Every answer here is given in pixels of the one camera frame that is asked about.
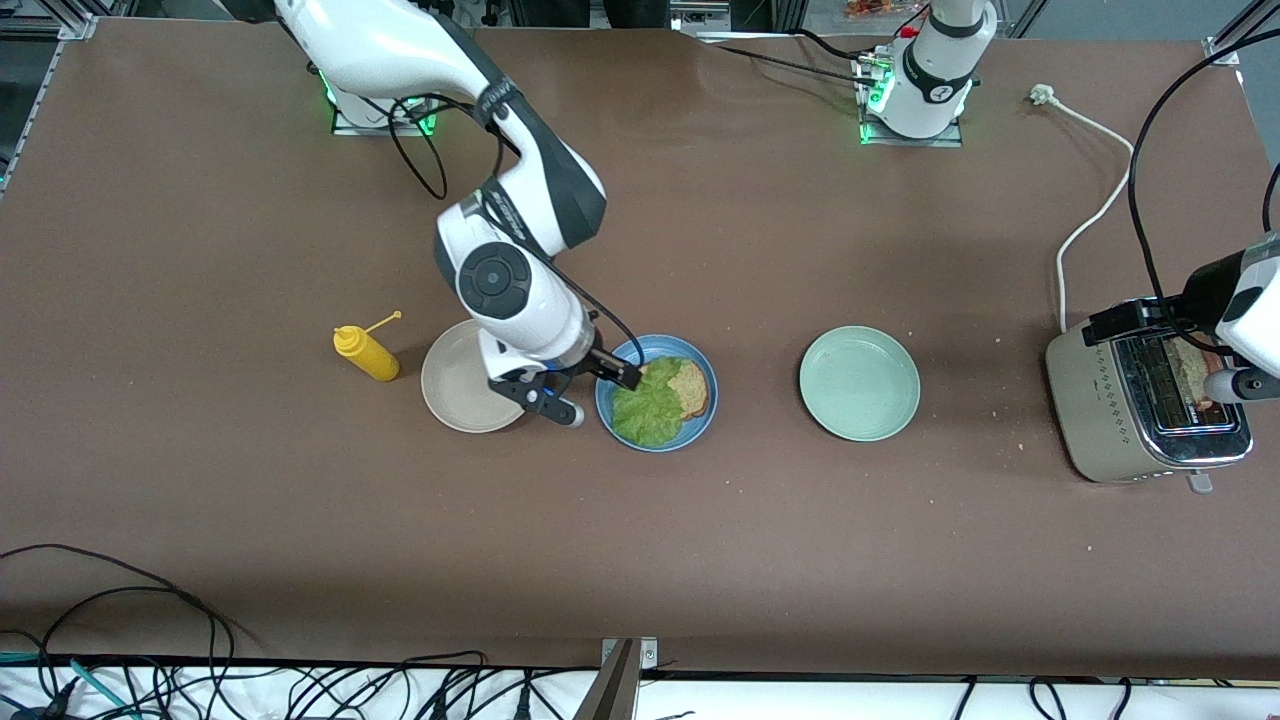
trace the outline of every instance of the metal clamp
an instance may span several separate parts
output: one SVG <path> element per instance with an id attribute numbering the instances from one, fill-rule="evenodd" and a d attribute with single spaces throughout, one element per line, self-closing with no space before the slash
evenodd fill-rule
<path id="1" fill-rule="evenodd" d="M 658 639 L 607 638 L 602 656 L 604 664 L 573 720 L 632 720 L 640 689 L 640 667 L 658 664 Z"/>

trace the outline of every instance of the bread slice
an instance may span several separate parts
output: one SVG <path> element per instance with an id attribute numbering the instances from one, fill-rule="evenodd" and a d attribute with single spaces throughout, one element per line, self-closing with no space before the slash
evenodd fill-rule
<path id="1" fill-rule="evenodd" d="M 707 387 L 707 375 L 692 360 L 685 361 L 685 366 L 675 378 L 667 380 L 667 386 L 680 396 L 680 406 L 685 410 L 681 420 L 698 418 L 707 411 L 710 402 L 710 391 Z"/>

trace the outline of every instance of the blue plate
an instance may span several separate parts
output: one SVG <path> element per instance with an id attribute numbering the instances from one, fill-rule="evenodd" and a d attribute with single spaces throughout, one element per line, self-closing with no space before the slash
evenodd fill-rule
<path id="1" fill-rule="evenodd" d="M 595 380 L 595 411 L 599 413 L 600 420 L 604 421 L 604 427 L 608 428 L 609 433 L 627 447 L 632 447 L 643 452 L 671 452 L 672 450 L 680 450 L 681 447 L 685 447 L 698 439 L 698 436 L 703 434 L 707 425 L 712 424 L 712 416 L 716 415 L 716 398 L 719 395 L 716 386 L 716 373 L 712 372 L 712 364 L 707 361 L 705 355 L 678 337 L 672 337 L 669 334 L 645 334 L 636 340 L 640 341 L 640 347 L 644 348 L 645 363 L 653 360 L 654 357 L 666 356 L 687 357 L 694 363 L 698 363 L 703 374 L 707 375 L 707 411 L 703 413 L 701 416 L 685 420 L 685 427 L 680 428 L 680 434 L 677 434 L 675 439 L 667 445 L 660 445 L 658 447 L 643 447 L 635 445 L 613 432 L 613 393 L 617 392 L 618 386 L 607 380 Z M 613 354 L 627 363 L 636 363 L 640 360 L 640 355 L 636 352 L 636 346 L 631 345 L 631 341 L 618 346 Z"/>

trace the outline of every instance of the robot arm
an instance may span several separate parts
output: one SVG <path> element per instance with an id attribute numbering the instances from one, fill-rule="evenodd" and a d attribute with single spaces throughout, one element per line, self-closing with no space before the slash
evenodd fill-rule
<path id="1" fill-rule="evenodd" d="M 1201 268 L 1179 302 L 1252 366 L 1219 370 L 1204 389 L 1219 402 L 1280 397 L 1280 233 Z"/>
<path id="2" fill-rule="evenodd" d="M 893 132 L 933 137 L 964 110 L 978 59 L 996 35 L 988 0 L 934 0 L 915 37 L 890 46 L 892 77 L 868 109 Z"/>
<path id="3" fill-rule="evenodd" d="M 475 100 L 474 119 L 500 132 L 520 161 L 436 220 L 435 260 L 481 327 L 489 384 L 566 425 L 577 405 L 547 388 L 580 370 L 635 388 L 635 366 L 604 352 L 591 316 L 550 260 L 599 231 L 600 179 L 475 41 L 407 0 L 275 0 L 276 13 L 335 88 L 361 97 L 444 92 Z"/>
<path id="4" fill-rule="evenodd" d="M 1204 379 L 1222 404 L 1280 397 L 1280 233 L 1199 268 L 1181 293 L 1169 297 L 1176 322 L 1215 337 L 1233 352 L 1229 366 Z M 1088 345 L 1172 332 L 1153 300 L 1133 300 L 1089 318 Z"/>

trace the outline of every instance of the cable connector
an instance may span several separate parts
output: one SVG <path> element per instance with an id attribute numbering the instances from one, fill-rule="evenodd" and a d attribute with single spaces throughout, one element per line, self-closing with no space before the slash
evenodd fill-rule
<path id="1" fill-rule="evenodd" d="M 512 715 L 511 720 L 532 720 L 532 715 L 529 712 L 529 691 L 532 684 L 532 678 L 525 673 L 525 684 L 520 685 L 520 702 L 516 703 L 516 714 Z"/>
<path id="2" fill-rule="evenodd" d="M 449 711 L 444 706 L 444 693 L 431 703 L 431 720 L 449 720 Z"/>
<path id="3" fill-rule="evenodd" d="M 67 706 L 70 703 L 72 692 L 76 689 L 76 680 L 72 680 L 58 691 L 54 700 L 40 712 L 42 720 L 63 720 L 67 716 Z"/>
<path id="4" fill-rule="evenodd" d="M 1027 94 L 1027 97 L 1030 99 L 1032 105 L 1037 106 L 1044 104 L 1057 105 L 1057 97 L 1053 97 L 1053 86 L 1044 85 L 1043 82 L 1036 83 L 1036 87 L 1033 87 L 1032 91 Z"/>

